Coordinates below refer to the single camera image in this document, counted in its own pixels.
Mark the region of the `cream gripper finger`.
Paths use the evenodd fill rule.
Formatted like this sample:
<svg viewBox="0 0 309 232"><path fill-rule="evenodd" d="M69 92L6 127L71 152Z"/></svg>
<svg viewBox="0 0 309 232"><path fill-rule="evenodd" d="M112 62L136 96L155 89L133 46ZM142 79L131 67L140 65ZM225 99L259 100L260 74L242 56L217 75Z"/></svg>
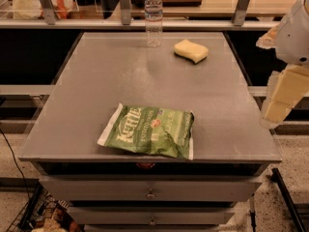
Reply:
<svg viewBox="0 0 309 232"><path fill-rule="evenodd" d="M260 124L274 129L287 118L292 109L309 92L309 67L288 64L282 72L273 71L267 82Z"/></svg>
<svg viewBox="0 0 309 232"><path fill-rule="evenodd" d="M263 49L271 49L277 47L276 37L278 26L270 28L265 34L262 35L257 41L256 46Z"/></svg>

